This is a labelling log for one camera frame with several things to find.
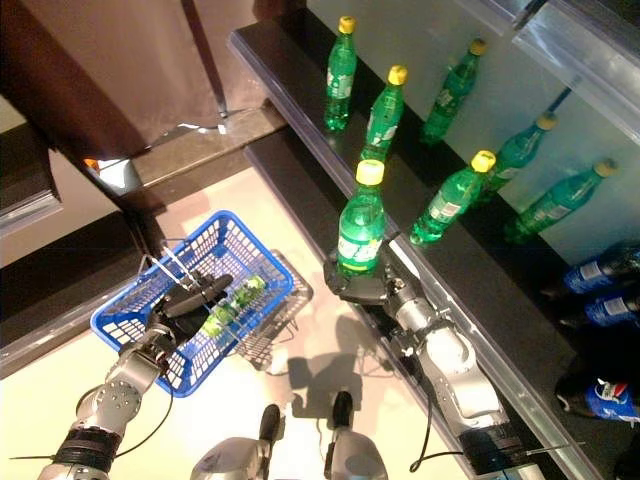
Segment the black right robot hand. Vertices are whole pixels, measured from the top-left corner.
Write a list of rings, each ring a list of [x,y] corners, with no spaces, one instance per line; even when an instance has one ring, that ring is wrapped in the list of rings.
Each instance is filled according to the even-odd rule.
[[[391,268],[390,241],[384,240],[380,248],[378,265],[372,272],[348,276],[338,262],[338,250],[334,248],[323,263],[324,282],[340,299],[359,305],[380,306],[388,303],[394,293]]]

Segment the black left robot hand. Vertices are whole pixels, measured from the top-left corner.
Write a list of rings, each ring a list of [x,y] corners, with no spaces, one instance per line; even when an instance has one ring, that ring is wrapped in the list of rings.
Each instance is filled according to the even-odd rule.
[[[189,285],[176,285],[164,293],[151,309],[145,330],[163,326],[176,347],[191,340],[207,320],[210,310],[227,297],[233,276],[194,273]]]

